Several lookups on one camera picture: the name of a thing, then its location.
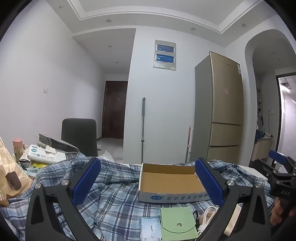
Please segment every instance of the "plaid shirt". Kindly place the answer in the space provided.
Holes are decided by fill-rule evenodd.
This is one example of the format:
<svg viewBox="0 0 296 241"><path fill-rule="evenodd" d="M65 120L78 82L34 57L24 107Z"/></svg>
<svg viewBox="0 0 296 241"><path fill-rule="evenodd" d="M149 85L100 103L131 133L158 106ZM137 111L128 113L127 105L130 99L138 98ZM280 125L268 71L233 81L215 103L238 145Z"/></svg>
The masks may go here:
<svg viewBox="0 0 296 241"><path fill-rule="evenodd" d="M68 156L65 161L42 168L27 191L19 197L9 199L9 206L0 208L4 218L20 240L25 240L26 216L35 184L42 183L44 186L51 186L58 185L63 179L71 179L73 174L82 169L89 159L79 153L77 156ZM194 163L179 165L193 166ZM268 194L270 186L266 180L234 164L214 160L210 162L210 165L225 179L231 179L238 185L252 186L260 183L263 186L268 206L272 205L274 198ZM77 206L88 226L100 240L140 240L140 218L160 216L161 207L191 206L192 212L196 210L200 216L207 207L213 205L210 200L182 204L139 202L137 194L140 168L137 165L128 167L101 160L99 176L84 203ZM65 234L75 239L58 204L55 205L55 210Z"/></svg>

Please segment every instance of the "green leather pouch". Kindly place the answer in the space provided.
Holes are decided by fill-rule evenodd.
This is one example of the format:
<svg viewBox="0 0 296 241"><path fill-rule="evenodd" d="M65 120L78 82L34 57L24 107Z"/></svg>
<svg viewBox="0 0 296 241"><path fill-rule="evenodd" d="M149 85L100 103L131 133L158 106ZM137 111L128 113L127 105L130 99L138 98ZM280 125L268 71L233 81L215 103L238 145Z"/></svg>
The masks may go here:
<svg viewBox="0 0 296 241"><path fill-rule="evenodd" d="M160 209L160 218L163 241L198 238L191 207L162 207Z"/></svg>

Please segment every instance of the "gold refrigerator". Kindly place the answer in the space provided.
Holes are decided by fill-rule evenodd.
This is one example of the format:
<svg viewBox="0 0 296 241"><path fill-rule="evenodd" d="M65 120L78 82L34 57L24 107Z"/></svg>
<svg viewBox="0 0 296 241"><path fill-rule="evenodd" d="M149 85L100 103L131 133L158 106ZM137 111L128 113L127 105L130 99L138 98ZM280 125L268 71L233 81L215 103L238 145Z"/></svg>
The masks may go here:
<svg viewBox="0 0 296 241"><path fill-rule="evenodd" d="M190 161L238 163L244 118L240 66L210 52L195 67L195 115Z"/></svg>

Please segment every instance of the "metal screw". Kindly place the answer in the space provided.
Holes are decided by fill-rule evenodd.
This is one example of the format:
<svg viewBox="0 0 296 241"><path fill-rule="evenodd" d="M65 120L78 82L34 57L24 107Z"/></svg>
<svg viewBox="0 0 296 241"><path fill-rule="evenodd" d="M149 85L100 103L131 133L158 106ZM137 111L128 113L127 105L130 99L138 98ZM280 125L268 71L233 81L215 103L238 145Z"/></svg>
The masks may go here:
<svg viewBox="0 0 296 241"><path fill-rule="evenodd" d="M37 183L37 184L35 185L35 188L36 188L36 189L41 188L41 183Z"/></svg>
<svg viewBox="0 0 296 241"><path fill-rule="evenodd" d="M233 185L234 185L234 181L233 181L233 180L228 180L228 181L227 181L227 185L229 185L229 186L233 186Z"/></svg>
<svg viewBox="0 0 296 241"><path fill-rule="evenodd" d="M256 184L255 184L255 187L257 187L257 188L260 189L260 188L262 187L262 185L261 185L260 183L256 183Z"/></svg>
<svg viewBox="0 0 296 241"><path fill-rule="evenodd" d="M63 180L63 181L61 182L61 184L62 184L63 186L66 186L66 185L69 184L69 180L68 180L68 179L65 179L65 180Z"/></svg>

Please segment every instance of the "white charging cable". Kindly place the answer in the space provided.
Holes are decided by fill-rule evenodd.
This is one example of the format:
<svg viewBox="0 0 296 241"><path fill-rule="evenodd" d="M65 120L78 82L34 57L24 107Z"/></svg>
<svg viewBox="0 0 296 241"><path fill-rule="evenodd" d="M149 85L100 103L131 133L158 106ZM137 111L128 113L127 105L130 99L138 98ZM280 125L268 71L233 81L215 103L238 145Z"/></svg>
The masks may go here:
<svg viewBox="0 0 296 241"><path fill-rule="evenodd" d="M207 220L207 214L209 212L213 211L212 215L210 216L210 218ZM208 226L208 224L210 223L210 221L213 219L215 213L218 211L218 208L215 207L215 206L210 206L208 207L205 212L204 212L204 216L203 216L203 219L202 219L202 224L198 227L197 229L197 233L198 235L200 235L204 230L205 228Z"/></svg>

